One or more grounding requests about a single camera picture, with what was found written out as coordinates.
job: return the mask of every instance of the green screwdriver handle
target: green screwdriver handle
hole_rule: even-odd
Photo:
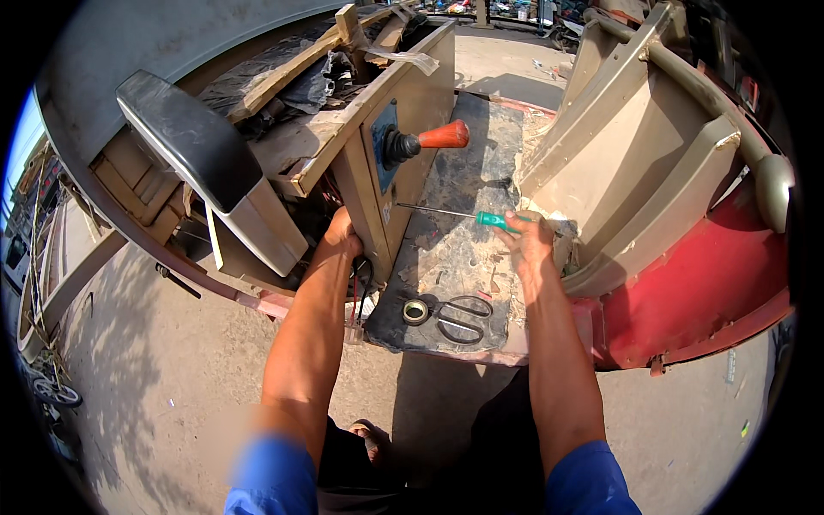
[[[530,220],[529,218],[519,217],[521,220],[525,220],[527,222],[534,222],[534,220]],[[478,215],[475,217],[475,221],[480,225],[491,225],[493,227],[498,227],[503,229],[504,231],[514,232],[516,234],[521,234],[520,231],[516,231],[512,229],[510,226],[507,225],[506,219],[503,215],[500,214],[493,214],[487,213],[486,211],[479,211]]]

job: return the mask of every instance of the black scissors handle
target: black scissors handle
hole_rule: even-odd
[[[460,301],[461,299],[471,300],[473,302],[480,302],[483,309],[476,310],[472,309],[471,307],[462,306],[460,304],[456,304],[454,301]],[[480,297],[476,297],[475,295],[461,295],[460,297],[454,297],[449,299],[448,302],[439,302],[438,309],[434,313],[435,320],[438,321],[438,330],[441,331],[441,334],[444,335],[448,340],[454,342],[459,345],[472,345],[476,344],[481,339],[484,338],[484,330],[477,325],[472,325],[467,322],[462,322],[451,318],[450,316],[443,315],[442,311],[444,309],[453,309],[455,311],[459,311],[461,313],[465,313],[469,316],[474,318],[489,318],[492,316],[492,304],[489,304],[487,301]],[[446,325],[450,325],[452,327],[456,327],[460,330],[467,331],[469,333],[475,334],[474,338],[458,338],[455,335],[450,334],[447,331]]]

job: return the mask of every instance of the sky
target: sky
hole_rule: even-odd
[[[2,197],[9,209],[12,208],[12,188],[23,173],[26,158],[32,148],[37,144],[37,140],[43,135],[43,120],[35,104],[35,96],[32,91],[26,97],[20,119],[17,121],[17,130],[12,140],[12,147],[6,160],[6,173],[2,185]],[[3,211],[0,216],[0,229],[6,227],[6,216]]]

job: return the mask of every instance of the blue panel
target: blue panel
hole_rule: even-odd
[[[370,130],[372,131],[372,148],[375,150],[375,166],[377,167],[377,182],[381,186],[381,194],[386,194],[389,185],[392,184],[392,179],[395,179],[395,173],[398,171],[400,165],[395,165],[387,170],[383,167],[383,135],[390,125],[398,127],[398,109],[395,99],[393,98],[383,112],[377,117],[372,124]]]

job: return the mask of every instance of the forearm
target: forearm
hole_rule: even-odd
[[[576,447],[606,439],[601,391],[552,261],[525,291],[529,392],[544,473]]]
[[[261,403],[297,422],[316,466],[343,352],[351,263],[344,243],[333,245],[324,238],[266,360]]]

